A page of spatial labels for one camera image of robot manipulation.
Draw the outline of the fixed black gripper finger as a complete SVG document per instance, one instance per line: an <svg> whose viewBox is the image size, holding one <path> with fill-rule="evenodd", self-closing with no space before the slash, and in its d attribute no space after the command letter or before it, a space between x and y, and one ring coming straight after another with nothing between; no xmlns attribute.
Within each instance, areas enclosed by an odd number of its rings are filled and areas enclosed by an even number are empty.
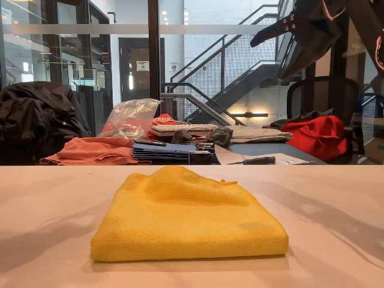
<svg viewBox="0 0 384 288"><path fill-rule="evenodd" d="M314 26L296 28L281 62L278 77L290 77L315 63L328 52L340 36L341 30L338 26L330 26L325 30Z"/></svg>

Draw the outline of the moving black gripper finger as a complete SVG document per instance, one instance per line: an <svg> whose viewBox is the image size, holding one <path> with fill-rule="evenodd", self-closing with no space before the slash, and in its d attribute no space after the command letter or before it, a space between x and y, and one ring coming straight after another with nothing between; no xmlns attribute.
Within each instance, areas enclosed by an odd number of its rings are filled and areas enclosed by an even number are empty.
<svg viewBox="0 0 384 288"><path fill-rule="evenodd" d="M274 24L259 31L250 41L251 47L256 47L266 40L281 36L287 32L292 32L296 29L297 16L291 12L288 16L276 21Z"/></svg>

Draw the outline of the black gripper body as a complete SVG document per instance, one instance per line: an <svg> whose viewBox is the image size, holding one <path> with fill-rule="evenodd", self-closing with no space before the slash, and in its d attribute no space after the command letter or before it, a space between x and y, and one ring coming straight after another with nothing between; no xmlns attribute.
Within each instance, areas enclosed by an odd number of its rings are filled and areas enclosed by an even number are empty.
<svg viewBox="0 0 384 288"><path fill-rule="evenodd" d="M311 1L295 2L297 31L323 32L328 35L341 33L336 18L346 10L347 1Z"/></svg>

